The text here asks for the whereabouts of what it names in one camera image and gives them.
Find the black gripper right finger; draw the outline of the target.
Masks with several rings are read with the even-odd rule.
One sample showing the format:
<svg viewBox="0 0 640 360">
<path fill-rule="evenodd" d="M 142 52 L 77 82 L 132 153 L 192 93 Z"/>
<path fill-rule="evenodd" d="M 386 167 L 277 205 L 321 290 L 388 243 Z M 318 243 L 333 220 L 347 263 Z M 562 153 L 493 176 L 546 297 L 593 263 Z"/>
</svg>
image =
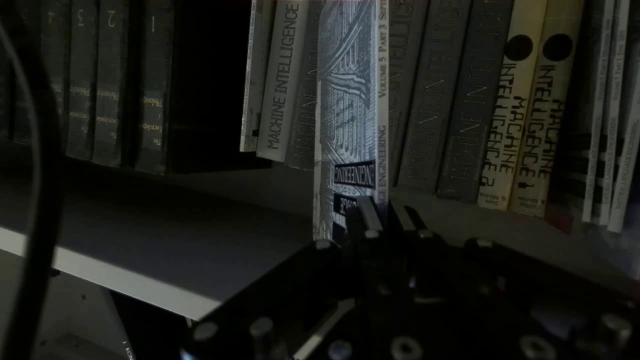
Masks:
<svg viewBox="0 0 640 360">
<path fill-rule="evenodd" d="M 420 238 L 434 236 L 434 231 L 423 224 L 420 213 L 414 207 L 405 205 L 401 199 L 392 197 L 389 210 L 392 210 L 394 222 L 398 224 L 400 230 L 416 231 Z"/>
</svg>

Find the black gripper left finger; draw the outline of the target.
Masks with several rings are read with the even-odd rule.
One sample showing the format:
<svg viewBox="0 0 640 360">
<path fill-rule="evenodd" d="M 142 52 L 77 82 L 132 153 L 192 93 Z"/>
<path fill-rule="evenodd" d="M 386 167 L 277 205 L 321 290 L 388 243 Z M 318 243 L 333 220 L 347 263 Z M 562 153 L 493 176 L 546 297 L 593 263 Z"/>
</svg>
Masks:
<svg viewBox="0 0 640 360">
<path fill-rule="evenodd" d="M 383 226 L 374 199 L 357 197 L 356 203 L 347 210 L 347 233 L 352 238 L 374 239 L 379 238 L 381 231 Z"/>
</svg>

